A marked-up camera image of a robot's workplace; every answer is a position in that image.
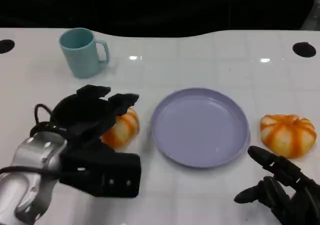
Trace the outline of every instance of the orange striped pumpkin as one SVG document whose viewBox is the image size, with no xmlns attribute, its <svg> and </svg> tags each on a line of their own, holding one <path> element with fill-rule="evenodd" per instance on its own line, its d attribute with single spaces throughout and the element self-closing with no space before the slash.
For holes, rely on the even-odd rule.
<svg viewBox="0 0 320 225">
<path fill-rule="evenodd" d="M 101 141 L 113 149 L 128 144 L 139 132 L 137 113 L 129 108 L 127 113 L 116 117 L 115 125 L 101 136 Z"/>
<path fill-rule="evenodd" d="M 297 115 L 265 115 L 260 121 L 262 142 L 286 158 L 299 158 L 315 144 L 317 133 L 312 123 Z"/>
</svg>

